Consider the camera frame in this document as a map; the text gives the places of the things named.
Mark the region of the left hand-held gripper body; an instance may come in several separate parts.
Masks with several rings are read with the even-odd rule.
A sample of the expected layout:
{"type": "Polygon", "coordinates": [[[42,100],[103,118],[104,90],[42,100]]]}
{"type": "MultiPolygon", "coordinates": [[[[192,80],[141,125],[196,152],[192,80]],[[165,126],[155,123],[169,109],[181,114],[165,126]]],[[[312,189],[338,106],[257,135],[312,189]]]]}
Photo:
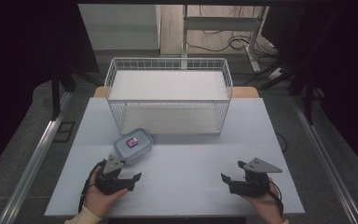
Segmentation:
{"type": "Polygon", "coordinates": [[[133,191],[134,186],[124,187],[120,184],[122,179],[118,176],[121,173],[123,164],[121,160],[110,154],[107,160],[101,163],[101,170],[95,178],[95,187],[105,195],[111,195],[122,189],[133,191]]]}

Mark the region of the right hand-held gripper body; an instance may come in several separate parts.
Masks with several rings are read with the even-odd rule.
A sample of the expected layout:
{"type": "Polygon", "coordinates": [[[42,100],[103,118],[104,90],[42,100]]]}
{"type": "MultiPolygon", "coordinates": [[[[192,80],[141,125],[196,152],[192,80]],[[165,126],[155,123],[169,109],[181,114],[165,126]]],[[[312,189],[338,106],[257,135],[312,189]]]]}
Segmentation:
{"type": "Polygon", "coordinates": [[[282,169],[266,161],[254,158],[246,162],[241,186],[228,186],[232,194],[259,197],[270,191],[268,173],[281,173],[282,169]]]}

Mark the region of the clear food container blue lid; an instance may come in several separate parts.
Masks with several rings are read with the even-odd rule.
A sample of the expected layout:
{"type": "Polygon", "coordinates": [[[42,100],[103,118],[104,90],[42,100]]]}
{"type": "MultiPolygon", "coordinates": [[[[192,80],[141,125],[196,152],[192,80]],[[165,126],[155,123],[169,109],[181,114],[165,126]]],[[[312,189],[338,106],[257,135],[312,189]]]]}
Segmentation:
{"type": "Polygon", "coordinates": [[[151,150],[153,140],[143,129],[137,129],[121,136],[114,148],[118,156],[126,163],[132,163],[151,150]]]}

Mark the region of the person's left hand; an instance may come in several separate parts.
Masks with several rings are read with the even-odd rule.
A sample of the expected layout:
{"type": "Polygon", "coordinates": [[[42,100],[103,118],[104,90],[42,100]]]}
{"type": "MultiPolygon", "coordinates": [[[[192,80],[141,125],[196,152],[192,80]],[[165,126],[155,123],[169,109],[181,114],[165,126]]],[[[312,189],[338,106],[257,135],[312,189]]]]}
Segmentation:
{"type": "Polygon", "coordinates": [[[122,189],[111,195],[105,195],[102,192],[100,192],[95,187],[95,178],[100,170],[101,167],[98,166],[89,180],[89,185],[87,188],[87,192],[85,194],[85,201],[83,205],[87,209],[89,209],[91,213],[94,214],[95,216],[104,217],[105,213],[108,211],[110,206],[115,201],[119,200],[121,197],[127,194],[129,191],[127,189],[122,189]]]}

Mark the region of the person's right hand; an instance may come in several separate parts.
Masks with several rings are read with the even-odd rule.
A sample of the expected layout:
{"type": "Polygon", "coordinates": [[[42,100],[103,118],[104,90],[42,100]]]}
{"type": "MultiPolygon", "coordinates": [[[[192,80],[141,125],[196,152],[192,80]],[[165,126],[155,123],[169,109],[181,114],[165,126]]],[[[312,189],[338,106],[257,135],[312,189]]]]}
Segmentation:
{"type": "Polygon", "coordinates": [[[271,178],[269,179],[269,187],[270,193],[259,197],[243,196],[243,199],[252,205],[266,224],[281,224],[286,218],[280,212],[280,207],[276,201],[276,198],[280,197],[280,192],[271,178]]]}

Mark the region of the wooden table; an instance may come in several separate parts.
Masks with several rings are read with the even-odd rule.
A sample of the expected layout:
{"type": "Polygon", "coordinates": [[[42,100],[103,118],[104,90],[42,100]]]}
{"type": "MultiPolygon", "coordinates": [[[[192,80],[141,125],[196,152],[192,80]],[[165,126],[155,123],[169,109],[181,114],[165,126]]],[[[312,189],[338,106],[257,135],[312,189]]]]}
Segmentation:
{"type": "MultiPolygon", "coordinates": [[[[94,92],[94,97],[104,98],[104,88],[98,87],[94,92]]],[[[254,87],[234,87],[232,92],[233,98],[258,98],[259,94],[254,87]]]]}

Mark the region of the black tripod stand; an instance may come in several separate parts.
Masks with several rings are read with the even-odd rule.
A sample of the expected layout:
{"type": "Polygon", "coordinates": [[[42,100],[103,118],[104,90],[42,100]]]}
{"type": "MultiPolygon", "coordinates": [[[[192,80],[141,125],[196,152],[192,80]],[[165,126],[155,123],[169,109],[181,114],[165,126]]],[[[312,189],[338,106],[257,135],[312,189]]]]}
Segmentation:
{"type": "Polygon", "coordinates": [[[66,92],[73,92],[76,90],[76,83],[72,74],[78,75],[96,87],[103,85],[103,83],[96,77],[81,71],[71,64],[55,67],[51,72],[52,120],[56,120],[62,111],[63,103],[60,98],[60,85],[63,86],[66,92]]]}
{"type": "Polygon", "coordinates": [[[306,121],[312,125],[313,118],[312,118],[312,106],[314,101],[321,100],[321,97],[314,96],[314,74],[310,70],[310,65],[307,61],[300,63],[294,67],[288,67],[282,59],[278,59],[273,64],[269,65],[266,69],[254,72],[254,77],[250,78],[249,80],[245,81],[242,86],[245,87],[249,83],[252,83],[253,87],[257,90],[266,90],[269,89],[278,83],[286,80],[287,78],[291,77],[293,80],[288,87],[288,93],[292,96],[299,95],[302,91],[305,91],[302,100],[304,102],[303,109],[304,109],[304,116],[306,121]],[[271,75],[273,71],[276,69],[282,68],[283,72],[278,75],[277,77],[273,78],[272,80],[260,85],[256,86],[256,80],[262,80],[267,75],[271,75]]]}

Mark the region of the white power strip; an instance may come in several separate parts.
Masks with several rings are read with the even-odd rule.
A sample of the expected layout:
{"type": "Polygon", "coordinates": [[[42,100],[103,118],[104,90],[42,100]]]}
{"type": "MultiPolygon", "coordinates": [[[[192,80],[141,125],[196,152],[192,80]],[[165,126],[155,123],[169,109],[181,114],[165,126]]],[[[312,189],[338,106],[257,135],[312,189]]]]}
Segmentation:
{"type": "Polygon", "coordinates": [[[273,79],[275,79],[276,77],[280,76],[283,72],[284,72],[284,70],[279,67],[279,68],[275,69],[275,70],[268,76],[268,79],[269,79],[269,80],[273,80],[273,79]]]}

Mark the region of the white cabinet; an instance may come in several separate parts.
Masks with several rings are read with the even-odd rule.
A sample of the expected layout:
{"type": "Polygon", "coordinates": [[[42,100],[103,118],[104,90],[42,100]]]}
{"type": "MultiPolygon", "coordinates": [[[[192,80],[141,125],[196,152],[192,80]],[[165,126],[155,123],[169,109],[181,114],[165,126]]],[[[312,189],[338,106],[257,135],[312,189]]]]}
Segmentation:
{"type": "Polygon", "coordinates": [[[157,50],[160,5],[79,4],[94,50],[157,50]]]}

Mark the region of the dark curtain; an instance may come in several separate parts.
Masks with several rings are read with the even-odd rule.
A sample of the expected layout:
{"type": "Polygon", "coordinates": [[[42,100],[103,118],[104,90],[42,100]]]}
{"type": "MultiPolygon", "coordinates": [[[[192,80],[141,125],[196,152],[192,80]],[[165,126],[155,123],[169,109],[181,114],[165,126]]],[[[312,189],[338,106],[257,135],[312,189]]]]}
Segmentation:
{"type": "Polygon", "coordinates": [[[328,17],[338,12],[309,71],[324,94],[324,113],[358,156],[358,0],[335,1],[333,6],[271,7],[262,36],[288,65],[297,66],[328,17]]]}
{"type": "Polygon", "coordinates": [[[0,155],[34,89],[75,72],[99,71],[79,0],[0,0],[0,155]]]}

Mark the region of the black square floor frame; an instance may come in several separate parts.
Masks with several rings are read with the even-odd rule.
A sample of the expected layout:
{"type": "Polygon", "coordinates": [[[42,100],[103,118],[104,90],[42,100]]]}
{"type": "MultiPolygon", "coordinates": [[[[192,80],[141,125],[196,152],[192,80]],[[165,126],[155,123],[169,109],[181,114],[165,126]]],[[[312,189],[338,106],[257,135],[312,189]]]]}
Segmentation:
{"type": "Polygon", "coordinates": [[[53,138],[53,142],[68,143],[74,128],[75,128],[75,123],[73,121],[62,122],[53,138]]]}

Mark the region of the aluminium rail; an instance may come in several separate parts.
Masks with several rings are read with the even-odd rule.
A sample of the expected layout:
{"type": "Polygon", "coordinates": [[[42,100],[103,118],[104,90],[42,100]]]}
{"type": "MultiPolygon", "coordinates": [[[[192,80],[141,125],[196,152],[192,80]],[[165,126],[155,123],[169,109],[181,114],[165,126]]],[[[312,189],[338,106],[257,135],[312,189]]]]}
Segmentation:
{"type": "Polygon", "coordinates": [[[328,155],[324,143],[314,126],[308,121],[305,115],[305,107],[298,97],[292,97],[293,104],[296,108],[296,113],[311,141],[312,147],[319,157],[320,163],[332,185],[332,188],[337,195],[337,198],[351,224],[358,224],[358,206],[353,199],[349,189],[345,185],[343,179],[337,171],[336,166],[328,155]]]}
{"type": "Polygon", "coordinates": [[[6,207],[0,216],[0,224],[13,224],[18,213],[21,210],[22,204],[34,183],[34,179],[45,159],[48,149],[53,141],[53,138],[58,131],[62,119],[66,113],[67,106],[69,105],[73,94],[66,91],[61,100],[59,101],[59,113],[55,120],[48,123],[47,128],[44,130],[41,139],[39,140],[34,153],[25,167],[20,180],[14,188],[6,207]]]}

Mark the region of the white metal desk frame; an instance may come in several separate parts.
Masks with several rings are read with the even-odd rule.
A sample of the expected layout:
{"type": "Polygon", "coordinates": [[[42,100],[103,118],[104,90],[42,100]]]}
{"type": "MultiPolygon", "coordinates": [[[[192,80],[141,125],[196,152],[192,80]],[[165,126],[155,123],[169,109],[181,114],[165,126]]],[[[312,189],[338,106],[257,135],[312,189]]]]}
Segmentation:
{"type": "Polygon", "coordinates": [[[187,57],[187,33],[189,31],[213,32],[249,32],[250,39],[244,49],[254,72],[260,72],[260,66],[255,57],[255,44],[266,13],[266,7],[256,7],[254,17],[216,17],[216,16],[189,16],[188,5],[183,5],[183,38],[181,57],[187,57]]]}

